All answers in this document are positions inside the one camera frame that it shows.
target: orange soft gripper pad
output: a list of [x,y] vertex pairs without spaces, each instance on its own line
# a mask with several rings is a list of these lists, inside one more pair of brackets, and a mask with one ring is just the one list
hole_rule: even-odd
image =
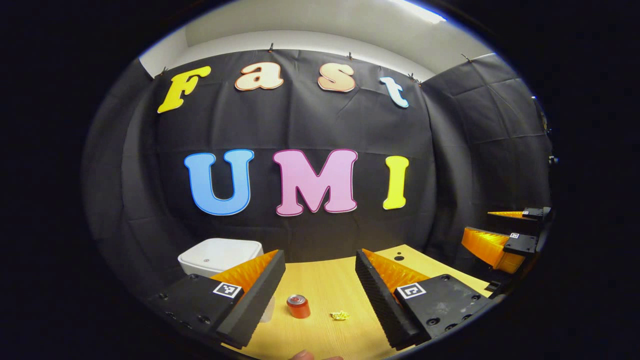
[[522,218],[522,211],[489,211],[487,214],[510,218]]
[[278,251],[274,250],[264,255],[258,256],[257,258],[245,261],[240,265],[236,265],[228,270],[221,272],[220,274],[212,276],[211,279],[242,286],[244,294],[247,294],[260,274],[262,274],[262,271],[264,271],[264,268],[269,265],[269,262],[271,262],[276,252]]
[[382,281],[385,282],[387,288],[394,293],[398,286],[404,286],[413,284],[414,282],[423,281],[429,279],[428,276],[422,275],[419,272],[412,270],[404,265],[400,265],[395,261],[389,260],[384,256],[380,256],[367,249],[362,249],[362,252],[367,256],[371,265],[376,269]]
[[466,227],[462,245],[494,269],[513,274],[522,264],[524,256],[504,252],[502,249],[508,240],[507,235]]

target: hand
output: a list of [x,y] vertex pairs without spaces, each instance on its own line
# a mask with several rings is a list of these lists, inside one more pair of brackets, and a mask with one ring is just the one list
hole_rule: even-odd
[[[314,355],[311,354],[310,352],[306,350],[302,350],[301,352],[298,352],[296,355],[293,355],[293,357],[290,360],[315,360],[315,358],[314,358]],[[334,356],[324,360],[344,360],[344,359],[342,358],[342,356]]]

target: ceiling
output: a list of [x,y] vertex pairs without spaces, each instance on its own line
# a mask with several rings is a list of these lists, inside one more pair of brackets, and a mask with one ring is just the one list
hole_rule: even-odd
[[403,0],[238,0],[186,26],[189,47],[267,30],[315,31],[352,38],[403,56],[438,74],[492,53],[451,20],[432,22]]

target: white container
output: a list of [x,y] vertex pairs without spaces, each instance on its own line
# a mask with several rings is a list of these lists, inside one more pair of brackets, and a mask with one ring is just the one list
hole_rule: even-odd
[[[180,254],[178,262],[187,275],[212,277],[263,254],[257,241],[212,238]],[[260,322],[270,321],[274,308],[272,297]]]

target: yellow letter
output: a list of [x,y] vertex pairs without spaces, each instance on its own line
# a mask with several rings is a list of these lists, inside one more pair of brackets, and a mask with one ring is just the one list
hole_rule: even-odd
[[350,92],[356,87],[356,82],[349,75],[353,69],[349,65],[326,63],[320,67],[318,85],[323,90]]
[[184,95],[189,95],[193,89],[196,88],[198,83],[198,76],[203,78],[211,73],[211,68],[208,66],[201,67],[199,69],[183,72],[177,74],[171,79],[171,87],[166,93],[164,102],[158,107],[158,113],[164,113],[165,111],[177,109],[182,105],[184,100],[180,98],[182,91]]
[[404,171],[409,160],[404,156],[389,156],[386,160],[389,167],[389,193],[382,203],[385,210],[402,208],[406,204],[404,198]]
[[251,64],[241,72],[245,75],[236,80],[238,90],[275,89],[284,83],[284,80],[280,79],[280,66],[276,63]]

